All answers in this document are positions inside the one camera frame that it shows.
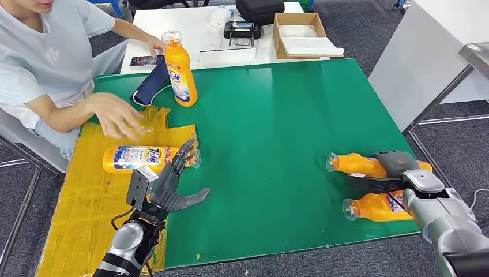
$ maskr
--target clear plastic cap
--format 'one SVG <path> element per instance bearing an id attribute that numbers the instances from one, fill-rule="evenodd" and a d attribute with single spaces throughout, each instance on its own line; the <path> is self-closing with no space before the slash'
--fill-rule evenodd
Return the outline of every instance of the clear plastic cap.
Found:
<path id="1" fill-rule="evenodd" d="M 161 40 L 168 47 L 177 47 L 182 42 L 182 34 L 177 31 L 168 31 L 161 36 Z"/>
<path id="2" fill-rule="evenodd" d="M 338 158 L 338 155 L 336 155 L 335 153 L 329 154 L 329 157 L 326 160 L 326 169 L 329 172 L 333 172 L 335 170 L 338 170 L 339 167 L 340 167 L 340 160 Z"/>
<path id="3" fill-rule="evenodd" d="M 195 168 L 195 169 L 198 169 L 200 167 L 200 151 L 199 149 L 195 149 L 192 154 L 194 155 L 194 157 L 192 158 L 192 160 L 190 160 L 190 166 Z"/>
<path id="4" fill-rule="evenodd" d="M 343 214 L 350 221 L 353 221 L 360 216 L 360 207 L 358 207 L 355 200 L 350 198 L 343 200 Z"/>

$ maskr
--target human hand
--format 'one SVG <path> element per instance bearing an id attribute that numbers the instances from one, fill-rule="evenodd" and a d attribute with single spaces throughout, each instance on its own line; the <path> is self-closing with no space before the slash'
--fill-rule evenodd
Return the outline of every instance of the human hand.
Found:
<path id="1" fill-rule="evenodd" d="M 149 52 L 151 53 L 151 56 L 156 57 L 156 49 L 160 49 L 162 52 L 165 51 L 165 44 L 161 40 L 159 40 L 155 36 L 149 37 L 149 39 L 146 41 L 146 44 L 148 45 Z"/>
<path id="2" fill-rule="evenodd" d="M 90 113 L 97 115 L 102 130 L 108 137 L 116 139 L 128 137 L 138 140 L 137 133 L 144 133 L 138 122 L 143 119 L 143 115 L 115 95 L 104 92 L 94 93 L 85 100 L 85 107 Z"/>

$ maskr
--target floor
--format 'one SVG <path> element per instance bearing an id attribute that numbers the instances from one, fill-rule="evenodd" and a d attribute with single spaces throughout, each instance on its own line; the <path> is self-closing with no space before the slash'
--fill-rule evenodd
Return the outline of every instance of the floor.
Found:
<path id="1" fill-rule="evenodd" d="M 368 76 L 387 45 L 402 16 L 393 11 L 394 0 L 316 0 L 326 33 L 347 57 L 354 57 Z M 211 5 L 223 2 L 211 1 Z M 130 13 L 125 14 L 130 20 Z M 108 33 L 91 39 L 93 54 L 116 45 L 122 38 Z M 444 104 L 431 118 L 489 114 L 487 102 Z M 487 120 L 422 126 L 418 136 L 432 153 L 461 197 L 472 202 L 476 189 L 489 189 L 489 122 Z M 407 138 L 419 158 L 423 155 Z M 0 145 L 0 162 L 19 159 Z M 33 166 L 0 168 L 0 245 L 4 245 L 18 213 Z M 62 176 L 49 171 L 41 174 L 27 217 L 21 226 L 5 277 L 34 276 L 49 230 Z M 477 198 L 474 213 L 480 220 L 489 215 L 489 193 Z M 489 229 L 483 229 L 489 235 Z M 436 254 L 420 236 L 385 239 L 362 244 L 288 253 L 203 267 L 168 270 L 155 276 L 437 276 Z"/>

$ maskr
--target man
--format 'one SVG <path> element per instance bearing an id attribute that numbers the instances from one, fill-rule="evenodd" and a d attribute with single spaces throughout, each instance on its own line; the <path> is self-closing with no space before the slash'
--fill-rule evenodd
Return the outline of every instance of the man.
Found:
<path id="1" fill-rule="evenodd" d="M 86 0 L 0 0 L 0 107 L 66 159 L 80 126 L 96 115 L 106 136 L 137 139 L 142 115 L 110 93 L 92 94 L 92 79 L 118 73 L 126 43 L 92 60 L 89 37 L 113 31 L 147 42 L 158 38 L 114 19 Z"/>

